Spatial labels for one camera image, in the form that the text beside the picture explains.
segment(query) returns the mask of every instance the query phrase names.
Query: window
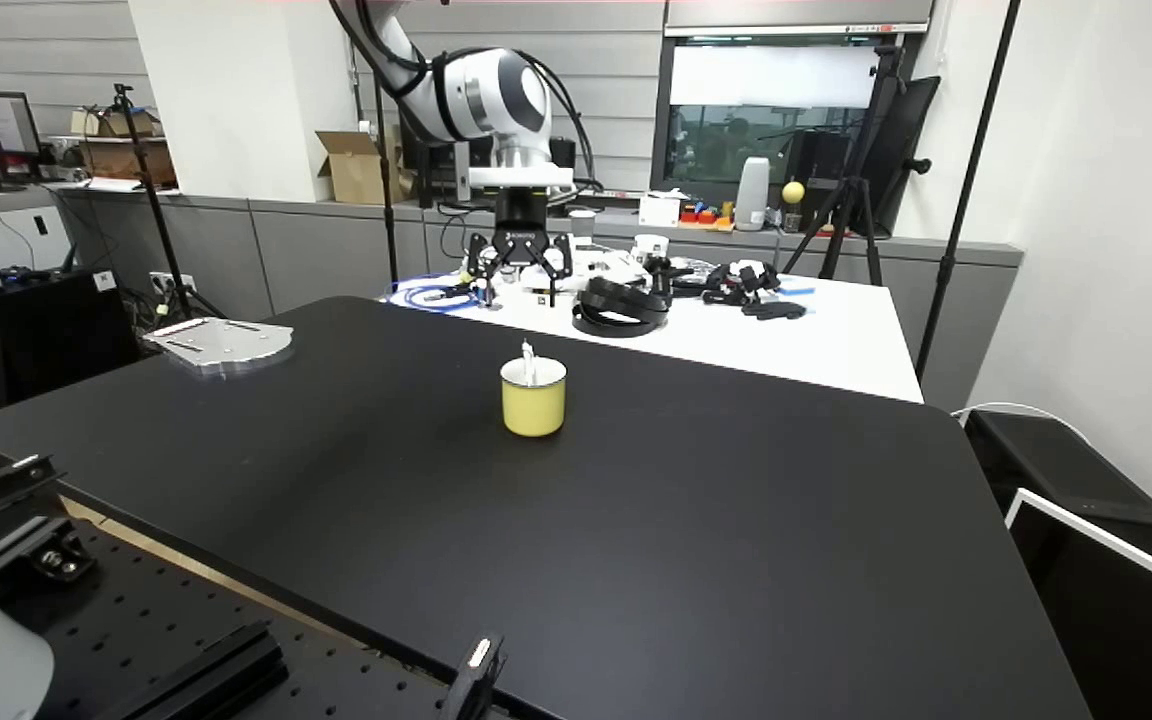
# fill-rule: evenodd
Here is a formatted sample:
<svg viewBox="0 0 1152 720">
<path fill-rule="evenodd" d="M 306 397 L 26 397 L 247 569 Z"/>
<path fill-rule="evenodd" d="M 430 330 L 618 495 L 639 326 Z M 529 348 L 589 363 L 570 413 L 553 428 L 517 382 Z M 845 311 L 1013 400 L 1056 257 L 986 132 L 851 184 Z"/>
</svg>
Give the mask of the window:
<svg viewBox="0 0 1152 720">
<path fill-rule="evenodd" d="M 744 160 L 768 156 L 781 189 L 798 138 L 849 146 L 858 136 L 875 64 L 873 36 L 669 40 L 653 184 L 733 201 Z"/>
</svg>

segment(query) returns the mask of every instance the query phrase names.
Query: white table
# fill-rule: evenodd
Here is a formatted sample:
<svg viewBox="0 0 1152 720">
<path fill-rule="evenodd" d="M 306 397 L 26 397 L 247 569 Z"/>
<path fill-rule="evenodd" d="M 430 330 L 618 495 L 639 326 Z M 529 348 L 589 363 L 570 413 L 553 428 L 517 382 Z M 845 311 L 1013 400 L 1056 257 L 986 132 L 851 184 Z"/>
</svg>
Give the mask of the white table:
<svg viewBox="0 0 1152 720">
<path fill-rule="evenodd" d="M 782 286 L 812 291 L 791 297 L 807 316 L 752 318 L 733 304 L 677 300 L 648 337 L 589 337 L 570 325 L 570 291 L 547 309 L 509 286 L 501 309 L 448 316 L 923 402 L 888 286 L 805 275 L 782 275 Z"/>
</svg>

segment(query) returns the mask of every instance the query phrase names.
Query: tripod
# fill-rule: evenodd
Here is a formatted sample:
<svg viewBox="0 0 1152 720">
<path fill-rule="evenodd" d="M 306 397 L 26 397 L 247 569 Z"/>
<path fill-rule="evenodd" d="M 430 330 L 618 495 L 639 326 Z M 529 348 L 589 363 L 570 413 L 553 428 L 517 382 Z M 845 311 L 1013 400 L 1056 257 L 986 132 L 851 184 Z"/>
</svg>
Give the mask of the tripod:
<svg viewBox="0 0 1152 720">
<path fill-rule="evenodd" d="M 798 246 L 791 246 L 787 265 L 781 273 L 791 273 L 798 265 L 798 257 L 807 251 L 807 245 L 825 232 L 825 225 L 833 225 L 825 265 L 821 265 L 821 275 L 833 281 L 840 268 L 840 257 L 845 257 L 849 225 L 858 206 L 864 228 L 851 228 L 851 232 L 864 239 L 868 284 L 884 284 L 881 245 L 873 239 L 875 225 L 873 225 L 873 192 L 868 192 L 864 163 L 868 163 L 873 138 L 875 138 L 875 132 L 891 109 L 891 94 L 895 94 L 901 46 L 881 42 L 875 54 L 881 54 L 881 64 L 875 64 L 864 127 L 849 146 L 845 175 L 834 179 L 825 213 L 805 232 Z"/>
</svg>

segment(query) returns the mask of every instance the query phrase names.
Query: yellow cup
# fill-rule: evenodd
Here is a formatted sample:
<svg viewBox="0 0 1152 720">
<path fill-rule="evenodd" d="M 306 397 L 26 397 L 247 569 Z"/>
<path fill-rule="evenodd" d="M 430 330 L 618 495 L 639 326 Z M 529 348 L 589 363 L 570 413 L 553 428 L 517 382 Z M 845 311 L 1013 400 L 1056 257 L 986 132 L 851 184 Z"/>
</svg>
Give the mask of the yellow cup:
<svg viewBox="0 0 1152 720">
<path fill-rule="evenodd" d="M 511 434 L 553 434 L 569 416 L 569 368 L 553 354 L 501 368 L 501 416 Z"/>
</svg>

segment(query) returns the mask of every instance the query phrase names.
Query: black table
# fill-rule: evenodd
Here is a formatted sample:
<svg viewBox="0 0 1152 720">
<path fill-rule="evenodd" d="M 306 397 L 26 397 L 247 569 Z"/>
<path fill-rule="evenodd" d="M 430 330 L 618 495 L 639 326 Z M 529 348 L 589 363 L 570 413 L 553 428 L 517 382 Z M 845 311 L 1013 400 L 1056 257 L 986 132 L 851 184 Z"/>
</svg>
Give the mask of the black table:
<svg viewBox="0 0 1152 720">
<path fill-rule="evenodd" d="M 511 438 L 518 330 L 324 300 L 294 354 L 165 360 L 0 413 L 0 457 L 362 641 L 558 714 L 1084 714 L 940 413 L 597 343 L 569 428 Z"/>
</svg>

